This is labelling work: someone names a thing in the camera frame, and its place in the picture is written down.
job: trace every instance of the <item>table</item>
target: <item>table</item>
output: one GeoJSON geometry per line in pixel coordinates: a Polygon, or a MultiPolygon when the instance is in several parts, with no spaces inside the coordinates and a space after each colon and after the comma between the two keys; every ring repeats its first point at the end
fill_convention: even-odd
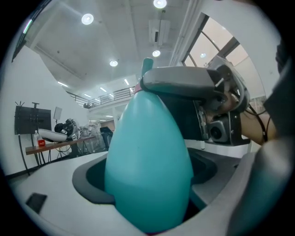
{"type": "Polygon", "coordinates": [[[93,139],[93,138],[95,138],[95,136],[91,136],[91,137],[87,137],[87,138],[80,138],[80,139],[71,140],[71,141],[58,142],[58,143],[49,143],[49,144],[46,144],[45,146],[41,146],[41,147],[26,147],[26,155],[39,154],[39,161],[38,161],[38,158],[36,158],[36,162],[38,164],[38,167],[40,167],[40,165],[42,165],[40,153],[41,153],[41,156],[43,159],[43,163],[45,165],[46,162],[44,160],[44,156],[43,156],[42,152],[49,151],[48,160],[50,159],[50,161],[51,161],[51,150],[52,149],[61,148],[61,147],[68,146],[68,145],[72,146],[73,144],[83,142],[83,151],[82,152],[80,151],[80,152],[84,154],[84,146],[88,150],[88,148],[85,144],[85,141],[93,139]]]}

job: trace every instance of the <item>gray robotic arm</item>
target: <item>gray robotic arm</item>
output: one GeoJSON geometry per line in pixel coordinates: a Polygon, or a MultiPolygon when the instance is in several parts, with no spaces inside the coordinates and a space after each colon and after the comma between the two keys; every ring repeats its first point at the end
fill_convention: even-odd
{"type": "Polygon", "coordinates": [[[249,104],[249,92],[242,78],[226,60],[215,57],[209,68],[161,67],[144,74],[143,90],[157,94],[173,115],[184,139],[238,146],[242,139],[239,114],[249,104]],[[208,122],[205,110],[216,111],[226,102],[225,92],[239,93],[237,105],[208,122]]]}

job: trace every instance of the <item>teal egg-shaped object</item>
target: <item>teal egg-shaped object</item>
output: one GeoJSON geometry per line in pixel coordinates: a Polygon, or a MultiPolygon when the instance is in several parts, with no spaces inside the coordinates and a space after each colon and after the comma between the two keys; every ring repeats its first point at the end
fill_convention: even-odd
{"type": "Polygon", "coordinates": [[[118,121],[106,160],[105,188],[117,210],[146,233],[181,224],[193,177],[180,130],[161,99],[139,91],[118,121]]]}

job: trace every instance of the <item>white pillar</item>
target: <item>white pillar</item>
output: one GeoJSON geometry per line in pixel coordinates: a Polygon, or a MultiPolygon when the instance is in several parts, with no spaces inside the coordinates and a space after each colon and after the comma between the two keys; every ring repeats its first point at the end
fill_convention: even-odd
{"type": "Polygon", "coordinates": [[[114,116],[114,125],[116,128],[117,122],[118,122],[118,114],[117,114],[117,110],[115,107],[112,108],[112,116],[114,116]]]}

